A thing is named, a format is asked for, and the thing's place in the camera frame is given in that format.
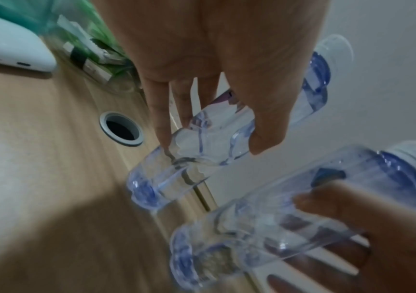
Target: finger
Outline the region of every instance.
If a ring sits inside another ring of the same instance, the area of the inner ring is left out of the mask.
[[[355,277],[304,254],[284,260],[293,268],[335,293],[350,292]]]
[[[325,245],[324,248],[326,250],[341,257],[356,268],[361,268],[370,256],[370,249],[355,241],[345,239],[336,242],[336,240],[345,237],[342,231],[335,231],[324,226],[316,226],[310,221],[295,215],[287,215],[282,219],[281,223],[283,228],[307,238],[309,242],[314,243],[316,247]]]
[[[268,111],[256,111],[255,131],[250,136],[249,148],[252,154],[260,154],[280,144],[287,133],[290,110],[278,107]]]
[[[304,293],[304,291],[276,275],[267,276],[267,283],[276,293]]]
[[[198,78],[198,97],[201,108],[208,106],[215,98],[218,90],[219,74]]]
[[[369,239],[397,245],[416,241],[416,211],[381,195],[333,181],[293,199],[302,211],[342,221],[367,232]]]
[[[188,127],[190,120],[193,118],[192,100],[190,99],[190,89],[193,83],[194,79],[181,79],[170,82],[182,127]]]
[[[150,119],[160,144],[167,148],[171,143],[171,121],[169,119],[169,86],[146,77],[141,77]]]

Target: plastic bottle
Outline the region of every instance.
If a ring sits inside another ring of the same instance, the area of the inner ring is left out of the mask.
[[[296,194],[335,179],[416,209],[416,141],[385,152],[345,147],[178,228],[170,242],[177,282],[197,289],[355,235],[343,223],[301,212],[292,203]]]
[[[291,126],[327,103],[327,85],[345,74],[352,61],[351,45],[342,36],[332,35],[317,45],[291,111]],[[226,91],[188,129],[173,134],[168,150],[156,148],[131,170],[126,184],[132,200],[146,209],[160,209],[247,154],[253,130],[253,111]]]

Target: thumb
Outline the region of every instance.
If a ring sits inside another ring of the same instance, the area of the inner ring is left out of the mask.
[[[293,199],[304,212],[333,218],[370,237],[398,244],[416,240],[416,211],[382,196],[333,181]]]
[[[260,154],[280,144],[287,134],[289,126],[288,107],[273,110],[254,111],[255,131],[250,136],[249,148],[252,154]]]

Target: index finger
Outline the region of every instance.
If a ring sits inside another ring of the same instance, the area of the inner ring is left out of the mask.
[[[150,119],[155,128],[156,137],[162,147],[167,148],[171,143],[171,120],[169,118],[169,84],[156,82],[144,76],[141,77]]]

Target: black hole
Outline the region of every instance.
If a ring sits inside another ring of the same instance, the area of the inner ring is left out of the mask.
[[[110,131],[119,138],[122,138],[124,140],[135,140],[134,135],[132,135],[132,132],[129,131],[129,129],[127,129],[123,125],[113,121],[107,121],[107,126],[110,129]]]
[[[31,64],[28,64],[28,63],[17,62],[17,64],[21,66],[31,67]]]

